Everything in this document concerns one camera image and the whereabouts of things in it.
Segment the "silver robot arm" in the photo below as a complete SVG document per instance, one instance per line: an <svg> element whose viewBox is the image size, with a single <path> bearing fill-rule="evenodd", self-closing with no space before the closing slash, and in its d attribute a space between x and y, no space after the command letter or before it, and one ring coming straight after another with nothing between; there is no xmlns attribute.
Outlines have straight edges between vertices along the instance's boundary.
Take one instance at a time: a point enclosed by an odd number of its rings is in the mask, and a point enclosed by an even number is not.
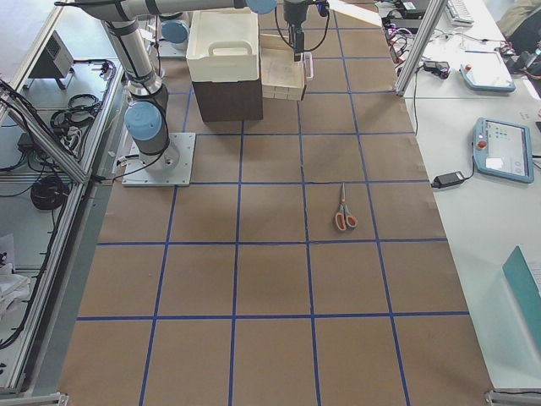
<svg viewBox="0 0 541 406"><path fill-rule="evenodd" d="M178 45L189 38L191 17L189 12L160 14L158 21L161 27L161 38L164 41Z"/></svg>
<svg viewBox="0 0 541 406"><path fill-rule="evenodd" d="M167 24L176 14L194 16L187 60L204 122L263 118L258 17L274 12L275 1L71 1L69 6L102 22L123 66L134 100L124 124L143 166L173 168L179 152L169 135L168 89L139 32L141 16Z"/></svg>

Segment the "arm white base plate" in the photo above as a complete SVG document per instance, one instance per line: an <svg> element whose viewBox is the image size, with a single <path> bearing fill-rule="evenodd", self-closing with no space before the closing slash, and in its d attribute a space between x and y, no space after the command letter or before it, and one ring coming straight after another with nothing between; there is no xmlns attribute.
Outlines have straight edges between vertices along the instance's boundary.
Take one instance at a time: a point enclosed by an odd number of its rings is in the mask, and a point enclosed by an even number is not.
<svg viewBox="0 0 541 406"><path fill-rule="evenodd" d="M195 133L170 133L170 145L154 162L151 156L140 156L139 148L131 141L129 155L135 158L126 161L122 184L130 187L189 186L192 174Z"/></svg>

